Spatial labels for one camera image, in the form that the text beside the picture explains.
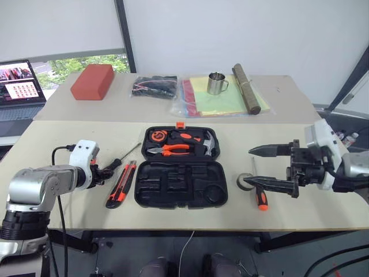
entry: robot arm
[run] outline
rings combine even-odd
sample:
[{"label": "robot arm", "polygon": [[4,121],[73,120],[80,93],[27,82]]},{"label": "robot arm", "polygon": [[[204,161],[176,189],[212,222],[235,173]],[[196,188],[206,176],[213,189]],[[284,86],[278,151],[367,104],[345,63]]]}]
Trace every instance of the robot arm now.
[{"label": "robot arm", "polygon": [[358,192],[369,203],[369,152],[340,154],[337,138],[322,119],[305,129],[307,148],[300,148],[299,140],[289,144],[269,144],[249,150],[261,157],[290,156],[287,180],[251,176],[243,181],[265,190],[282,192],[294,198],[299,187],[317,184],[320,189],[335,192]]},{"label": "robot arm", "polygon": [[57,196],[103,184],[104,179],[112,176],[111,170],[99,170],[98,165],[91,165],[98,151],[96,142],[80,140],[70,155],[69,165],[22,169],[13,177],[0,234],[2,272],[8,269],[9,276],[13,275],[14,268],[20,265],[20,259],[14,266],[6,258],[41,253],[46,247],[47,225]]}]

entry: tool case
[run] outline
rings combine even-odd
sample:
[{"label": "tool case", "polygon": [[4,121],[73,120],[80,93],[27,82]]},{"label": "tool case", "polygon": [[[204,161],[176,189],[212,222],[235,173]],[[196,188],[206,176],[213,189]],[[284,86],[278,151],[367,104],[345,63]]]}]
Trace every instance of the tool case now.
[{"label": "tool case", "polygon": [[[166,151],[165,145],[175,145],[175,149]],[[141,152],[146,161],[137,169],[134,191],[139,205],[205,208],[227,202],[224,171],[215,161],[220,148],[214,130],[178,123],[151,127]]]}]

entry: hammer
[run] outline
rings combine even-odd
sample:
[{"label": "hammer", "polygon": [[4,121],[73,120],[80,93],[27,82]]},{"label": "hammer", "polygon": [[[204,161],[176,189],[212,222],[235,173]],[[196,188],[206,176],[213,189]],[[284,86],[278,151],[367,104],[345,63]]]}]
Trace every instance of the hammer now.
[{"label": "hammer", "polygon": [[212,134],[208,131],[208,140],[204,140],[204,146],[206,146],[205,156],[212,156],[212,150],[215,147],[215,141]]},{"label": "hammer", "polygon": [[183,141],[188,141],[190,143],[202,144],[206,147],[205,156],[211,156],[212,150],[215,147],[215,140],[209,131],[207,131],[207,134],[209,136],[209,139],[204,140],[203,142],[201,142],[201,139],[199,137],[194,137],[187,133],[172,132],[171,137],[173,139],[182,139]]}]

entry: laptop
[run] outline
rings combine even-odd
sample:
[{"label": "laptop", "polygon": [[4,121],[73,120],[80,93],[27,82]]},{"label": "laptop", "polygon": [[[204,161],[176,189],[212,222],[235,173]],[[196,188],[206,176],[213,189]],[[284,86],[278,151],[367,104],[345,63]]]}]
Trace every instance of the laptop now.
[{"label": "laptop", "polygon": [[0,137],[22,135],[45,103],[28,60],[0,62]]}]

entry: tree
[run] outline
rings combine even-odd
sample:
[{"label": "tree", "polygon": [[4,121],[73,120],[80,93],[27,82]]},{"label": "tree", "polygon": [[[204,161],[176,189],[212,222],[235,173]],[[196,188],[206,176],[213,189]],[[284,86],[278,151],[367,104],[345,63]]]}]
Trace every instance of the tree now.
[{"label": "tree", "polygon": [[50,89],[56,84],[64,83],[72,72],[83,71],[90,64],[110,64],[116,73],[129,72],[128,61],[123,55],[102,55],[81,58],[59,59],[50,61],[52,74],[37,74],[43,89]]}]

